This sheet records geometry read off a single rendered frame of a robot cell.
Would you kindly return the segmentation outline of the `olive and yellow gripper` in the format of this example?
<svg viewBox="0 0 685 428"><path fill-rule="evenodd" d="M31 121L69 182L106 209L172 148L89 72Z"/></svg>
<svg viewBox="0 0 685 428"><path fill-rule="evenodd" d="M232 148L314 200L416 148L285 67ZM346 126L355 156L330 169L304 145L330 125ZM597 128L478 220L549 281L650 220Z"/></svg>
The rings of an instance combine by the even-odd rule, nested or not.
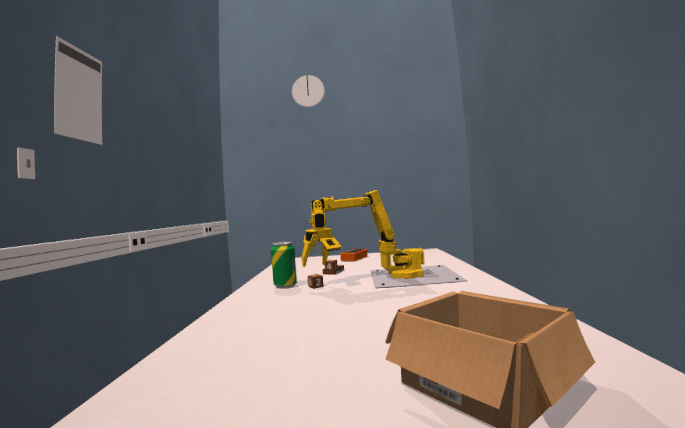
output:
<svg viewBox="0 0 685 428"><path fill-rule="evenodd" d="M327 229L327 230L323 230ZM303 267L306 266L308 256L313 248L313 246L316 246L318 241L321 241L322 244L322 264L325 265L329 251L332 250L339 250L342 246L337 242L335 238L332 238L332 229L331 228L322 228L322 229L310 229L306 230L305 232L306 235L304 236L304 250L302 254L302 265ZM322 240L320 240L322 239ZM329 240L329 241L328 241Z"/></svg>

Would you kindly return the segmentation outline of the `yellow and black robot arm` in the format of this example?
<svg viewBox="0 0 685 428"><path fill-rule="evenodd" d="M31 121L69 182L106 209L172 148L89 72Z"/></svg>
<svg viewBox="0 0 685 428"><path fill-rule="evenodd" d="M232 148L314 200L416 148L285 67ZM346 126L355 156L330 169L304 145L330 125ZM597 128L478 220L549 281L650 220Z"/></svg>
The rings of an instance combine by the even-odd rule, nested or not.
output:
<svg viewBox="0 0 685 428"><path fill-rule="evenodd" d="M403 250L403 253L402 249L396 249L395 251L396 242L392 240L394 239L394 232L390 224L386 210L382 204L378 190L371 191L368 193L365 194L366 196L359 198L334 200L333 197L325 197L320 200L313 200L311 202L310 224L312 224L314 230L326 228L325 214L323 212L334 211L335 209L370 205L376 227L381 237L381 240L378 241L381 257L381 266L389 271L389 274L392 275L392 278L411 279L416 277L422 277L422 250L417 248L405 249ZM382 224L382 226L380 223ZM382 227L384 227L384 231ZM391 255L393 255L393 262L395 263L395 265L391 265ZM391 273L391 271L395 270L398 270L398 272Z"/></svg>

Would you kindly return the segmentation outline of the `green drink can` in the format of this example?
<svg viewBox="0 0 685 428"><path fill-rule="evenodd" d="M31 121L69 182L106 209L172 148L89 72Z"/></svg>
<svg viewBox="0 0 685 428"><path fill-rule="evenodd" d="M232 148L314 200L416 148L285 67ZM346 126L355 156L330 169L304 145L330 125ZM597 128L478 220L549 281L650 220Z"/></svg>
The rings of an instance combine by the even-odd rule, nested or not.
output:
<svg viewBox="0 0 685 428"><path fill-rule="evenodd" d="M272 245L271 260L274 286L277 288L294 287L297 284L297 273L295 248L292 246L292 242L278 242Z"/></svg>

